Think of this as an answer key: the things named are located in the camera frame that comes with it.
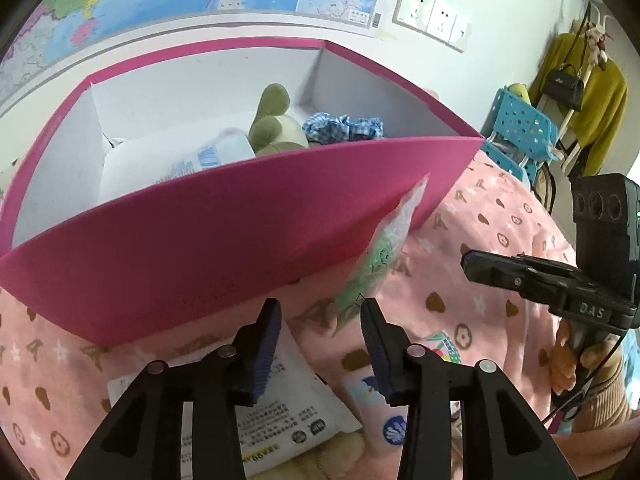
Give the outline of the person's right hand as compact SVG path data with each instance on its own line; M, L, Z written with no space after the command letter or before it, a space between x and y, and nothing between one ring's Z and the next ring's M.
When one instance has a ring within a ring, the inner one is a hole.
M570 323L562 320L549 356L550 385L555 394L570 391L575 387L578 365L585 367L586 370L595 370L602 364L592 381L592 384L596 386L609 380L622 360L620 348L617 348L608 360L605 359L618 343L619 336L608 335L604 341L594 344L585 349L580 356L576 356L576 353L570 348L571 334Z

